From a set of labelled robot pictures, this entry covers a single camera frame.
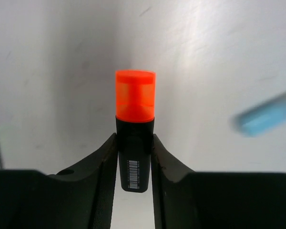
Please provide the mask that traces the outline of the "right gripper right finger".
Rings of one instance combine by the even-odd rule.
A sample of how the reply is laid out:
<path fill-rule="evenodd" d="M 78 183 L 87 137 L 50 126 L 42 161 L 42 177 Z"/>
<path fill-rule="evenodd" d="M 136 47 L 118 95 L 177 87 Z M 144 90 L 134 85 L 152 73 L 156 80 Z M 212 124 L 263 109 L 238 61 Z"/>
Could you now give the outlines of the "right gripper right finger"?
<path fill-rule="evenodd" d="M 157 229 L 286 229 L 286 173 L 195 172 L 157 136 L 151 159 Z"/>

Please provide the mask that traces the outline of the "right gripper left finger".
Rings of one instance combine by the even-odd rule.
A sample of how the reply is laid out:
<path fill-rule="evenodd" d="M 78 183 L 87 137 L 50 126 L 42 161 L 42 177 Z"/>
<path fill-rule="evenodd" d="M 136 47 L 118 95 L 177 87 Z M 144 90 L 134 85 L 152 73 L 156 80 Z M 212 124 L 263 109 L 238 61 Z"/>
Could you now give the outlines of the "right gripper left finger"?
<path fill-rule="evenodd" d="M 0 170 L 0 229 L 108 229 L 117 169 L 117 137 L 84 159 L 46 175 Z"/>

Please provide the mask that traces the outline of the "orange black highlighter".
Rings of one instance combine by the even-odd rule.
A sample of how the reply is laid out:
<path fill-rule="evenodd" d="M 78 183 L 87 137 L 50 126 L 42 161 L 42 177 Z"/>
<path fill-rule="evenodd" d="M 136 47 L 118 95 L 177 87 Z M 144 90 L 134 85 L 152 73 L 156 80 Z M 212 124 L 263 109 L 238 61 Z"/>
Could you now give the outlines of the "orange black highlighter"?
<path fill-rule="evenodd" d="M 122 189 L 148 189 L 154 129 L 156 74 L 117 70 L 116 131 Z"/>

